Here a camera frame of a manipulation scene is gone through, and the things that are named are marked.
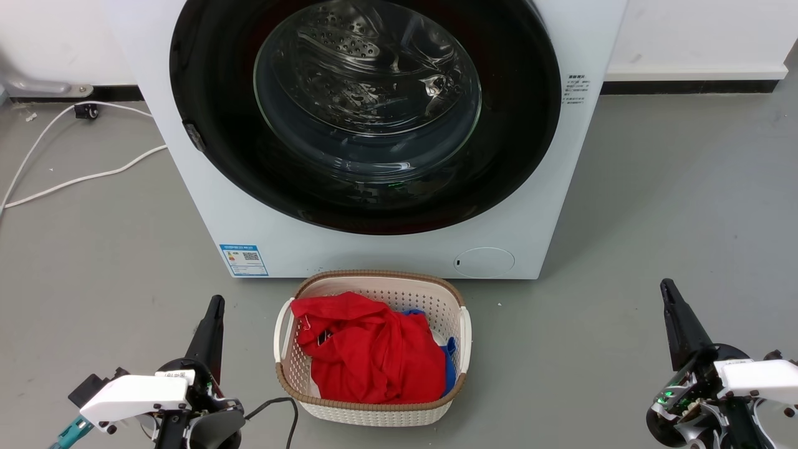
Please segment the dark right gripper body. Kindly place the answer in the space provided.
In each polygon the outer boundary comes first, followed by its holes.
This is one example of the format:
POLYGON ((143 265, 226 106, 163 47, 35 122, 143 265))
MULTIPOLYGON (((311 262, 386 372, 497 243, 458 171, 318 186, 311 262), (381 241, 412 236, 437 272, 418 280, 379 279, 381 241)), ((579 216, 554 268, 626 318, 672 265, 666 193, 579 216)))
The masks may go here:
POLYGON ((764 448, 758 398, 723 392, 720 369, 749 363, 741 350, 716 344, 691 355, 646 412, 648 431, 673 448, 764 448))

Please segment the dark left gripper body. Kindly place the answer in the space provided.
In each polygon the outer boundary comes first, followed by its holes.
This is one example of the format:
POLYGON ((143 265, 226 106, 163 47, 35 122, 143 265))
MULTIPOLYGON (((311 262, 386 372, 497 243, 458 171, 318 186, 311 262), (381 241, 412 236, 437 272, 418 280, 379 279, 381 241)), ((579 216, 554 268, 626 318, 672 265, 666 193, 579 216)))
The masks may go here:
POLYGON ((182 370, 193 375, 174 406, 162 406, 156 430, 157 448, 238 448, 245 424, 239 400, 221 392, 222 361, 181 358, 163 365, 160 372, 182 370))

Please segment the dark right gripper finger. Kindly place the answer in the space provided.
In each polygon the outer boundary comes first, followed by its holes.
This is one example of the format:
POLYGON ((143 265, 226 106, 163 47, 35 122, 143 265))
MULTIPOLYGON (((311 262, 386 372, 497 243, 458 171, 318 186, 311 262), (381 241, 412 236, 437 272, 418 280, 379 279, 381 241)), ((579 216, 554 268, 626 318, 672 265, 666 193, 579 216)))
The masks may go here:
POLYGON ((686 358, 685 364, 687 364, 687 361, 689 361, 695 353, 699 352, 699 350, 704 349, 704 347, 713 346, 713 342, 707 335, 706 329, 704 329, 690 305, 687 313, 686 319, 682 321, 682 329, 685 331, 686 343, 690 345, 692 352, 688 358, 686 358))
POLYGON ((671 366, 673 370, 680 370, 692 352, 690 345, 686 343, 685 331, 682 329, 682 321, 688 315, 689 304, 672 279, 662 279, 661 297, 671 366))

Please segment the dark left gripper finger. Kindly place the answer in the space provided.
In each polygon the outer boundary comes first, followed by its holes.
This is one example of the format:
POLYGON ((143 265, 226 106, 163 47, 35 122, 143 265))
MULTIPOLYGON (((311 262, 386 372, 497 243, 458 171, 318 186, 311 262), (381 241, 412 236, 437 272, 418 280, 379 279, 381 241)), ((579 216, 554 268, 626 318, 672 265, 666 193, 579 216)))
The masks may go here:
POLYGON ((206 318, 206 314, 203 316, 202 320, 199 322, 197 329, 195 330, 191 343, 189 344, 188 350, 185 353, 185 357, 197 360, 203 363, 206 367, 208 366, 208 349, 210 349, 209 342, 208 342, 208 319, 206 318))
POLYGON ((223 360, 223 316, 225 312, 225 298, 212 296, 206 318, 208 319, 208 366, 217 382, 221 381, 221 368, 223 360))

